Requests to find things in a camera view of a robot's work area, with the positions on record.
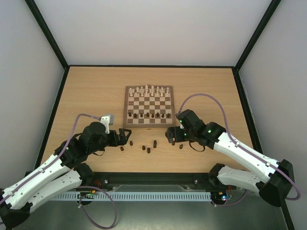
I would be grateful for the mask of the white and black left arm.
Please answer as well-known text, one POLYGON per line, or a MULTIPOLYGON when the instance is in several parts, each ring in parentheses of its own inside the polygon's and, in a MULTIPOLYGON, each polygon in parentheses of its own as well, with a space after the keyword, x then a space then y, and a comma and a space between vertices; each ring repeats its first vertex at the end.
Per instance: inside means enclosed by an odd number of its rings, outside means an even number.
POLYGON ((89 186, 94 172, 86 164, 89 155, 107 147, 124 146, 132 131, 107 130, 92 122, 82 133, 64 141, 44 163, 0 193, 0 219, 7 228, 26 221, 38 207, 68 190, 89 186))

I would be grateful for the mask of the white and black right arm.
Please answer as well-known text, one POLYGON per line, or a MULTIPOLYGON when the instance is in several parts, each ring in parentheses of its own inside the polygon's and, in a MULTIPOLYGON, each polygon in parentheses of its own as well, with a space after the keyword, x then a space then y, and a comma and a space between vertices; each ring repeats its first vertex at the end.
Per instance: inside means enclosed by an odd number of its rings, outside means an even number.
POLYGON ((197 124, 195 127, 169 127, 165 133, 170 143, 197 142, 232 158, 247 170, 215 165, 209 176, 213 187, 234 185, 250 190, 272 206, 280 207, 288 196, 294 181, 293 165, 286 159, 277 161, 241 143, 215 122, 197 124))

